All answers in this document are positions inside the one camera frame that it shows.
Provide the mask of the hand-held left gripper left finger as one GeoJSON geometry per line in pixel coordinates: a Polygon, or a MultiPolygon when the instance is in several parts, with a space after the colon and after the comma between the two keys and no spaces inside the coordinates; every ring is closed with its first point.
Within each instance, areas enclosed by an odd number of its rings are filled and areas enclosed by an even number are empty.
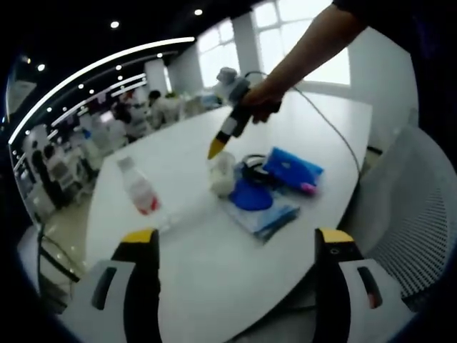
{"type": "Polygon", "coordinates": [[[160,342],[159,233],[127,234],[76,284],[62,322],[78,342],[160,342]]]}

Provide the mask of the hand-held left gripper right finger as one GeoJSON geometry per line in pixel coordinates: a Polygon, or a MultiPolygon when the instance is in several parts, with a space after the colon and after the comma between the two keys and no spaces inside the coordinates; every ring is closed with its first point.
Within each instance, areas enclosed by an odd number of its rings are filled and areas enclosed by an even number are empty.
{"type": "Polygon", "coordinates": [[[315,230],[315,342],[389,342],[413,318],[400,284],[353,238],[315,230]]]}

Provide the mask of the person's right hand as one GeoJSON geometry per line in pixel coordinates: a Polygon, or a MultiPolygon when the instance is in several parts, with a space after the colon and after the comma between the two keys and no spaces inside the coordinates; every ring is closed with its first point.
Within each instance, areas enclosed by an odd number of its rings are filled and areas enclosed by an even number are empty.
{"type": "Polygon", "coordinates": [[[253,124],[266,123],[272,114],[265,110],[266,104],[281,102],[284,94],[285,91],[274,81],[264,79],[244,96],[241,104],[252,110],[253,124]]]}

